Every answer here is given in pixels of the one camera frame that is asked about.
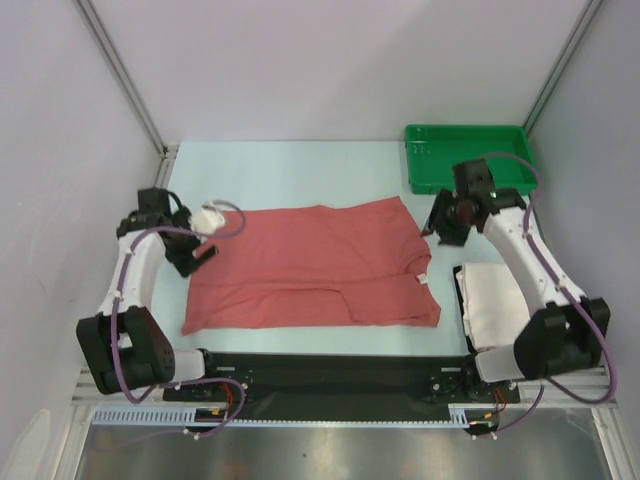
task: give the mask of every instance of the gray wall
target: gray wall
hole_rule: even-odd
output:
[[[0,64],[2,470],[39,409],[55,445],[81,362],[75,323],[95,313],[114,229],[158,160],[71,0],[2,2]]]
[[[604,5],[536,126],[545,234],[612,310],[618,401],[640,445],[640,2]]]

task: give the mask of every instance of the small white object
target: small white object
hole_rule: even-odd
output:
[[[206,233],[211,235],[219,228],[226,225],[227,219],[221,210],[215,207],[213,203],[209,202],[202,206],[202,208],[191,216],[189,220],[191,228],[194,232]]]
[[[518,367],[513,345],[494,348],[476,355],[476,367],[480,378],[487,383],[512,378],[524,378]]]
[[[172,382],[185,382],[204,377],[204,355],[200,350],[174,350],[176,371]]]

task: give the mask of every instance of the cable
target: cable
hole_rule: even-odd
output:
[[[615,362],[613,360],[613,354],[611,353],[609,345],[607,345],[607,341],[605,340],[604,335],[602,335],[602,332],[594,322],[593,318],[591,318],[591,315],[589,315],[589,313],[587,313],[587,311],[582,307],[582,305],[580,305],[580,302],[571,294],[571,292],[569,292],[569,290],[566,287],[562,286],[559,275],[555,272],[553,267],[549,264],[547,259],[544,257],[544,255],[540,251],[540,248],[538,248],[538,245],[533,239],[533,236],[529,234],[529,221],[531,218],[531,213],[533,212],[533,206],[537,202],[538,196],[539,196],[540,183],[541,183],[540,173],[529,162],[511,153],[494,152],[494,153],[487,153],[485,155],[482,155],[482,158],[484,159],[489,159],[494,157],[509,158],[511,160],[515,160],[516,162],[519,162],[520,164],[528,168],[529,171],[533,173],[533,175],[536,177],[538,188],[536,188],[531,194],[531,200],[529,202],[529,205],[527,206],[527,209],[525,210],[524,221],[522,222],[523,233],[525,235],[525,238],[527,239],[527,243],[529,244],[529,247],[533,251],[533,254],[538,259],[542,267],[549,274],[553,282],[556,285],[560,286],[559,291],[565,296],[565,298],[569,301],[569,303],[576,309],[576,311],[580,314],[580,316],[584,319],[584,321],[587,323],[587,325],[593,332],[593,335],[596,337],[598,344],[600,344],[600,348],[602,349],[602,353],[607,363],[607,370],[609,371],[609,386],[607,388],[607,392],[602,397],[596,398],[596,399],[584,398],[578,395],[577,393],[572,392],[571,390],[569,390],[564,385],[560,384],[557,380],[555,380],[552,377],[547,378],[547,380],[549,381],[549,383],[555,386],[558,390],[568,395],[569,397],[573,398],[574,400],[577,400],[578,402],[581,402],[587,405],[600,405],[602,403],[607,403],[613,399],[616,388],[618,387],[618,371],[617,371]]]
[[[505,430],[509,430],[510,428],[513,428],[516,425],[521,424],[529,415],[531,415],[533,413],[533,411],[536,409],[536,407],[540,404],[540,401],[542,400],[542,396],[543,395],[544,395],[544,385],[540,384],[540,391],[538,392],[538,396],[533,401],[533,403],[531,404],[529,409],[526,412],[524,412],[524,415],[522,415],[517,420],[505,425],[504,427],[498,428],[495,432],[487,433],[485,435],[479,435],[479,437],[480,438],[490,438],[490,437],[495,438],[494,435],[496,433],[504,432]]]
[[[504,412],[507,409],[507,399],[505,398],[505,396],[502,394],[502,390],[500,390],[500,388],[496,388],[496,391],[494,392],[495,398],[496,398],[496,404],[500,404],[502,403],[502,408],[499,408],[496,413],[500,414],[502,412]]]
[[[176,202],[176,207],[178,207],[178,210],[180,210],[182,208],[180,197],[178,197],[178,195],[176,195],[175,192],[172,192],[171,190],[167,190],[167,193],[171,198],[173,198],[173,201]]]
[[[225,418],[222,422],[220,422],[218,425],[213,427],[211,430],[208,430],[206,432],[192,434],[192,438],[194,440],[198,440],[198,439],[201,439],[201,438],[212,437],[213,435],[215,435],[218,432],[220,432],[220,430],[222,430],[230,422],[232,422],[233,420],[235,420],[238,417],[238,415],[240,414],[240,411],[244,407],[245,400],[247,398],[247,394],[245,393],[244,388],[242,388],[242,385],[240,384],[240,382],[238,382],[237,380],[234,380],[233,378],[220,377],[220,378],[204,378],[204,379],[198,379],[198,380],[187,380],[185,382],[167,383],[167,384],[161,385],[161,387],[162,388],[173,388],[173,387],[176,387],[176,386],[188,386],[188,385],[197,385],[197,384],[203,384],[203,383],[222,383],[223,385],[233,385],[238,390],[240,390],[240,402],[238,404],[238,408],[236,408],[235,411],[231,415],[229,415],[227,418]],[[160,437],[160,436],[163,436],[163,435],[178,434],[178,433],[179,434],[183,434],[183,435],[185,435],[185,434],[188,435],[189,431],[186,428],[167,428],[165,430],[159,430],[157,432],[151,432],[151,433],[148,433],[146,435],[142,435],[142,436],[134,438],[132,440],[127,440],[126,442],[119,443],[119,444],[114,445],[112,447],[100,448],[99,450],[102,450],[102,451],[119,450],[121,448],[130,447],[131,445],[134,445],[134,444],[139,443],[139,442],[143,442],[145,440],[149,440],[151,438]]]
[[[205,234],[205,233],[199,233],[199,232],[193,232],[191,230],[185,229],[185,228],[178,228],[178,227],[153,227],[150,228],[148,230],[143,231],[142,233],[140,233],[140,235],[138,235],[133,242],[131,243],[131,247],[129,252],[127,252],[124,256],[124,259],[122,261],[122,268],[120,269],[120,275],[118,277],[118,284],[116,286],[116,291],[122,292],[122,290],[124,289],[124,285],[125,285],[125,281],[127,278],[127,271],[129,269],[129,264],[131,263],[131,257],[134,255],[134,252],[136,250],[136,248],[138,247],[138,245],[140,245],[140,242],[142,242],[142,240],[144,240],[148,235],[151,235],[152,233],[159,233],[159,232],[167,232],[167,233],[180,233],[180,234],[184,234],[184,235],[191,235],[194,237],[206,237],[206,238],[231,238],[234,237],[236,235],[238,235],[239,233],[241,233],[244,228],[247,225],[247,217],[245,215],[245,213],[238,208],[237,206],[235,206],[234,204],[230,203],[230,202],[226,202],[224,200],[216,200],[213,202],[215,205],[222,205],[222,206],[226,206],[226,207],[230,207],[232,209],[234,209],[236,212],[238,212],[240,214],[240,219],[241,219],[241,224],[240,227],[238,227],[236,230],[234,230],[233,232],[230,233],[212,233],[212,234]],[[118,350],[118,310],[120,308],[120,302],[122,301],[121,295],[116,294],[113,298],[113,307],[111,309],[111,325],[110,325],[110,334],[111,334],[111,356],[113,358],[113,366],[114,366],[114,370],[116,373],[116,378],[118,379],[118,385],[120,386],[120,389],[122,390],[122,393],[124,393],[124,396],[127,398],[127,400],[129,400],[131,403],[134,404],[139,404],[142,403],[150,394],[151,392],[156,388],[156,385],[153,385],[151,387],[149,387],[140,397],[136,398],[133,396],[133,393],[131,392],[131,390],[129,390],[129,387],[127,386],[127,383],[125,381],[124,378],[124,373],[122,372],[122,363],[120,361],[120,351]],[[206,382],[204,380],[200,380],[198,381],[199,383],[210,383],[210,382]]]

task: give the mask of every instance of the white cable clip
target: white cable clip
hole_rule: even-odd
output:
[[[564,278],[559,278],[556,283],[556,292],[559,292],[563,288],[567,288],[567,283]]]

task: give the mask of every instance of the metal floor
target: metal floor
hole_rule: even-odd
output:
[[[520,415],[515,410],[509,417]],[[234,427],[198,442],[153,431],[91,427],[76,480],[611,478],[588,409],[538,410],[497,441],[460,430]]]

